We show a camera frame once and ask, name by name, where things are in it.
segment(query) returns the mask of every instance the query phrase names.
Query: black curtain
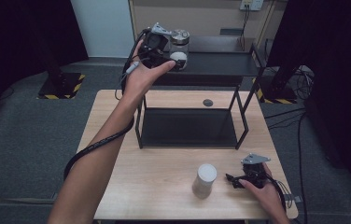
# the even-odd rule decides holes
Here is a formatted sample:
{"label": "black curtain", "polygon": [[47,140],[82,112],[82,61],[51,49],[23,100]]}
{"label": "black curtain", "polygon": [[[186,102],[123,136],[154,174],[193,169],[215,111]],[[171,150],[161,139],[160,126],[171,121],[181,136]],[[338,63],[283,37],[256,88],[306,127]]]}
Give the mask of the black curtain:
{"label": "black curtain", "polygon": [[351,173],[351,4],[288,1],[268,66],[282,66],[287,60],[315,73],[306,102],[309,118],[330,160]]}
{"label": "black curtain", "polygon": [[88,59],[70,0],[0,0],[0,96],[15,81],[47,70],[21,6],[31,12],[58,65]]}

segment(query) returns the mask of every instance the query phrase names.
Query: wooden table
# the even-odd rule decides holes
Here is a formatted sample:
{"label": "wooden table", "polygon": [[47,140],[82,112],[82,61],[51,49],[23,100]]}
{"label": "wooden table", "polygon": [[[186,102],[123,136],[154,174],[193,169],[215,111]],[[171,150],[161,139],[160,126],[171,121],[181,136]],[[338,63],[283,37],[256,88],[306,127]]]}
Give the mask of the wooden table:
{"label": "wooden table", "polygon": [[[160,107],[229,106],[232,91],[150,91],[147,101]],[[241,91],[242,101],[248,92]],[[117,104],[114,91],[99,91],[78,150],[89,144]],[[233,106],[232,118],[236,135],[243,131],[240,111]],[[273,177],[289,189],[283,168],[274,148],[259,103],[255,97],[246,111],[249,133],[240,149],[234,148],[149,148],[138,147],[136,134],[126,134],[105,195],[97,209],[96,219],[267,219],[267,214],[246,189],[234,189],[225,174],[243,175],[241,159],[256,153],[272,160],[267,162]],[[201,164],[217,168],[218,177],[206,199],[192,193],[192,183]],[[288,217],[295,218],[295,203]]]}

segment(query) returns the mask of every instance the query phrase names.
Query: floor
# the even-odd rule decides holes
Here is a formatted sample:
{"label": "floor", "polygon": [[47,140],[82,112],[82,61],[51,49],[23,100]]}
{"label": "floor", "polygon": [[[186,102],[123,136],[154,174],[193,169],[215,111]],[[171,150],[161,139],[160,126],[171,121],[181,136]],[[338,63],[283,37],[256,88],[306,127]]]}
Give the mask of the floor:
{"label": "floor", "polygon": [[[0,100],[0,223],[46,222],[50,205],[42,201],[36,204],[7,203],[5,199],[52,199],[63,183],[64,166],[76,152],[96,92],[117,88],[123,64],[123,59],[92,59],[63,67],[65,72],[86,75],[72,100],[36,99],[46,73],[20,80],[4,92]],[[294,89],[298,80],[294,77],[290,81]],[[249,90],[251,83],[251,78],[246,78],[242,90]],[[302,108],[303,100],[299,99],[294,105],[260,106],[264,116],[268,117]],[[291,191],[295,196],[302,196],[299,172],[302,161],[308,221],[351,223],[351,175],[345,169],[330,165],[308,118],[302,120],[298,136],[301,115],[302,111],[297,111],[267,119]],[[293,222],[304,223],[303,203],[297,203],[297,206],[299,222]]]}

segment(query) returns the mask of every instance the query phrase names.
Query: black shelf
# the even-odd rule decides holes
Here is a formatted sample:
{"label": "black shelf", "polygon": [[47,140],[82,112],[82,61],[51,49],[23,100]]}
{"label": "black shelf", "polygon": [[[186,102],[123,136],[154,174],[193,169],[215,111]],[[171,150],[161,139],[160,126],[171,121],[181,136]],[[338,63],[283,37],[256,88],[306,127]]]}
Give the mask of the black shelf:
{"label": "black shelf", "polygon": [[184,70],[170,71],[153,85],[234,87],[242,83],[243,77],[255,77],[257,73],[249,53],[190,52]]}
{"label": "black shelf", "polygon": [[147,108],[142,141],[147,147],[234,147],[229,109]]}
{"label": "black shelf", "polygon": [[[234,87],[234,95],[227,109],[152,108],[146,98],[138,106],[135,125],[138,145],[143,147],[234,147],[238,149],[248,133],[246,109],[265,69],[265,61],[255,44],[249,52],[232,51],[237,43],[229,38],[195,38],[182,71],[170,71],[154,86],[210,86]],[[256,81],[242,104],[239,88],[243,77]],[[244,131],[237,139],[231,110],[237,103]],[[144,110],[140,134],[139,123]]]}

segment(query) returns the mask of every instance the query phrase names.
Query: white cylinder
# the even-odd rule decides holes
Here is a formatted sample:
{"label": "white cylinder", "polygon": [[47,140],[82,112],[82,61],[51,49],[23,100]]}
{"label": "white cylinder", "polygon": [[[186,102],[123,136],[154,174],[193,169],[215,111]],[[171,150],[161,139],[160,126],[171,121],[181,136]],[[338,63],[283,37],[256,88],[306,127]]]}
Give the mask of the white cylinder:
{"label": "white cylinder", "polygon": [[217,169],[211,164],[203,164],[199,167],[198,174],[192,185],[192,191],[200,199],[207,198],[217,178]]}

